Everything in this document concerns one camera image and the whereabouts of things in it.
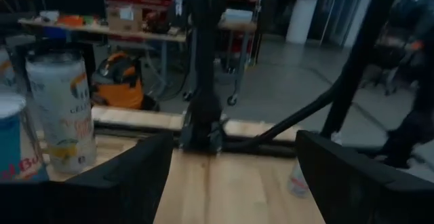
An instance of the black chair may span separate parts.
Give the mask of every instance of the black chair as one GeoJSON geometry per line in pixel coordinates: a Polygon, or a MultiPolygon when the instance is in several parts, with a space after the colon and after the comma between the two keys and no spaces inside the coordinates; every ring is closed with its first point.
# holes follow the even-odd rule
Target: black chair
{"type": "Polygon", "coordinates": [[[403,48],[377,45],[368,58],[371,65],[380,68],[380,72],[363,81],[361,87],[364,88],[369,83],[372,83],[374,87],[383,84],[385,86],[384,95],[389,96],[396,93],[395,76],[405,56],[406,51],[403,48]]]}

